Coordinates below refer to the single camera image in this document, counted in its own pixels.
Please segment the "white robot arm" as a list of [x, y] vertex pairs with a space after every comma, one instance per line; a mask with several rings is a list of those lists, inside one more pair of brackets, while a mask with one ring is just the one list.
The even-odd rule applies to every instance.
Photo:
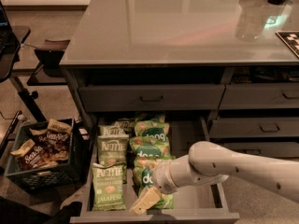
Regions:
[[234, 152], [220, 145], [200, 141], [187, 155], [158, 163], [152, 171], [151, 188], [142, 190], [131, 211], [141, 215], [162, 195], [187, 186], [217, 184], [229, 175], [299, 202], [299, 162]]

